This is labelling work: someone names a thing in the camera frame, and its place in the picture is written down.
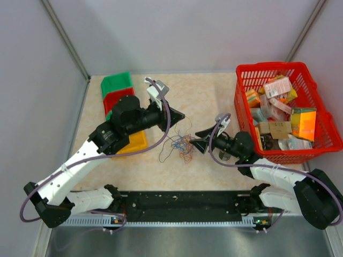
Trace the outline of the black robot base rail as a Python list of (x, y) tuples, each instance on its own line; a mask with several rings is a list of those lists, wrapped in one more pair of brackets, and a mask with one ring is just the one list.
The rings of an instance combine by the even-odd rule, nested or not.
[(232, 222), (254, 214), (277, 215), (248, 191), (121, 191), (102, 213), (124, 214), (129, 222)]

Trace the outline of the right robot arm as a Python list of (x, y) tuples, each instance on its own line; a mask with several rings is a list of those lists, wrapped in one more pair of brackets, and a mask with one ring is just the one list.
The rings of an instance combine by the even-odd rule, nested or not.
[(217, 134), (214, 126), (197, 132), (190, 144), (202, 153), (218, 149), (237, 158), (235, 166), (242, 175), (266, 183), (250, 198), (253, 210), (279, 208), (302, 215), (320, 230), (342, 222), (342, 194), (324, 171), (294, 170), (263, 158), (254, 151), (248, 132), (238, 132), (232, 138), (225, 132)]

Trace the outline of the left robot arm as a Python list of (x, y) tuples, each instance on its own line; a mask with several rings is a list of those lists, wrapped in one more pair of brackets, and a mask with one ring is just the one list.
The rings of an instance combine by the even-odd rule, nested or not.
[(150, 100), (147, 108), (139, 98), (126, 95), (113, 106), (109, 120), (100, 124), (81, 148), (48, 178), (29, 182), (24, 191), (39, 218), (49, 228), (64, 223), (70, 216), (94, 210), (114, 213), (120, 210), (122, 195), (117, 187), (105, 185), (92, 191), (73, 191), (93, 169), (126, 147), (129, 136), (157, 126), (162, 132), (185, 118), (185, 114)]

